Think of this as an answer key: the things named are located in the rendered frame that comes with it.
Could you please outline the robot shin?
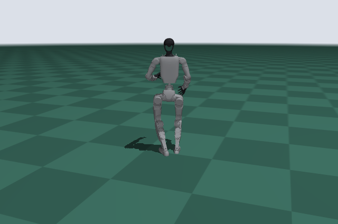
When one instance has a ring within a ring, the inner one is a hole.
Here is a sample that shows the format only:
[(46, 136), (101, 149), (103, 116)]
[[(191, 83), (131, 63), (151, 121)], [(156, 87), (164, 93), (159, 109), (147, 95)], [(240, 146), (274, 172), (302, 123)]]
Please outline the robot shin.
[(155, 129), (156, 129), (157, 137), (159, 141), (161, 142), (163, 150), (165, 151), (166, 149), (167, 151), (164, 128), (159, 129), (158, 122), (155, 122)]
[(181, 129), (182, 129), (182, 121), (180, 121), (180, 127), (175, 127), (175, 150), (179, 151), (179, 142), (181, 139)]

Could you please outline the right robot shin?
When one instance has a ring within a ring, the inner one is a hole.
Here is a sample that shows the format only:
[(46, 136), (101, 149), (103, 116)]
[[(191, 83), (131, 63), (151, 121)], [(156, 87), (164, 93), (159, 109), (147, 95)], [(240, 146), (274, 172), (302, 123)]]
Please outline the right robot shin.
[(182, 129), (182, 121), (180, 121), (180, 127), (175, 127), (175, 150), (179, 151), (179, 142), (181, 139), (181, 129)]

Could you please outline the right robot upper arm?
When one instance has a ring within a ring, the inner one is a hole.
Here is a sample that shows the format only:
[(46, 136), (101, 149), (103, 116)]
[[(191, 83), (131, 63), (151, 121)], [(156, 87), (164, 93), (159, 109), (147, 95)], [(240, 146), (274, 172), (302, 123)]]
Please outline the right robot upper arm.
[(179, 57), (179, 63), (182, 64), (182, 69), (183, 69), (183, 72), (185, 73), (185, 75), (183, 76), (184, 80), (185, 81), (190, 80), (191, 75), (190, 75), (190, 72), (189, 72), (189, 68), (188, 68), (186, 59)]

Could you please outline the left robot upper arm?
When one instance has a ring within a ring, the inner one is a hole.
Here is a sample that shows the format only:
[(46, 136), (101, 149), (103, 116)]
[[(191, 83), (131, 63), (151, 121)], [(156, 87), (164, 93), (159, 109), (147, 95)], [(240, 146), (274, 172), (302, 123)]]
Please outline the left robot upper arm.
[(151, 80), (153, 78), (153, 75), (152, 73), (154, 72), (155, 68), (156, 68), (156, 65), (159, 64), (159, 61), (160, 61), (160, 58), (161, 57), (157, 57), (157, 58), (154, 58), (148, 68), (148, 72), (145, 76), (146, 79), (148, 80)]

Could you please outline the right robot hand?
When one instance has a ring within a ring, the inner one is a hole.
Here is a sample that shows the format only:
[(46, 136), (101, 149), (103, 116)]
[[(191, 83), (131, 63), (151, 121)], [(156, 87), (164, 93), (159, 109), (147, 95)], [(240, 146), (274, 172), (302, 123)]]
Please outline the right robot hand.
[(186, 89), (184, 89), (184, 90), (183, 90), (183, 89), (182, 89), (182, 86), (179, 86), (179, 88), (181, 88), (181, 89), (180, 89), (181, 91), (180, 91), (180, 90), (178, 90), (178, 91), (180, 91), (181, 93), (180, 93), (180, 92), (178, 92), (178, 93), (180, 93), (180, 94), (184, 95), (184, 93), (185, 93)]

